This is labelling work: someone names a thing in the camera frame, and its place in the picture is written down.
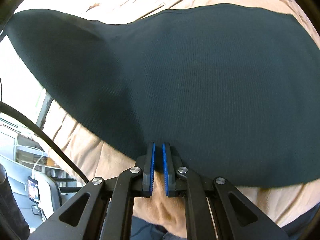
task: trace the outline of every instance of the black metal bar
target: black metal bar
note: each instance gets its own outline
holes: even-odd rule
[[[216,240],[207,197],[199,175],[189,169],[177,171],[177,176],[187,182],[186,220],[188,240]]]
[[[145,163],[143,168],[142,191],[152,195],[153,173],[154,173],[154,156],[156,145],[148,143]]]
[[[107,212],[105,227],[101,233],[101,240],[129,240],[133,201],[130,190],[131,181],[142,174],[140,169],[132,173],[131,169],[123,171],[117,179],[112,199]]]
[[[12,125],[12,126],[15,127],[15,128],[18,128],[18,125],[14,124],[14,123],[11,123],[11,122],[9,122],[9,121],[1,118],[1,117],[0,117],[0,121],[5,122],[5,123],[7,123],[7,124],[9,124],[9,125]]]
[[[59,187],[60,193],[77,193],[82,187]]]
[[[219,240],[233,239],[227,214],[223,208],[221,200],[217,197],[208,198],[213,221],[216,227]]]
[[[73,178],[52,178],[55,182],[76,182],[76,179]]]

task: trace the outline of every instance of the tan comforter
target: tan comforter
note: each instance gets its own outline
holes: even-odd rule
[[[247,7],[260,7],[275,12],[292,14],[307,30],[315,43],[320,38],[310,21],[293,0],[122,0],[112,6],[104,0],[100,6],[88,11],[88,19],[108,24],[123,24],[155,14],[164,9],[193,8],[203,5],[232,3]],[[123,170],[134,166],[134,161],[116,151],[75,121],[56,102],[53,102],[46,118],[44,132],[86,174],[88,179],[101,176],[116,177]],[[71,176],[81,180],[55,152],[40,141],[50,157]],[[279,226],[295,220],[320,202],[320,179],[290,187],[239,189]],[[136,198],[133,214],[148,222],[160,224],[169,232],[186,237],[185,213],[182,199],[167,198],[162,175],[155,173],[154,191],[150,199]]]

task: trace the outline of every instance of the dark green knit fabric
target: dark green knit fabric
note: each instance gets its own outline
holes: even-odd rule
[[[320,178],[320,52],[292,15],[219,4],[107,25],[35,9],[6,31],[53,98],[133,159],[170,142],[235,185]]]

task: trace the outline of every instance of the smartphone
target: smartphone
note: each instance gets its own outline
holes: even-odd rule
[[[40,196],[39,196],[38,181],[35,179],[32,179],[31,177],[28,177],[28,194],[29,194],[29,199],[31,201],[39,204]]]

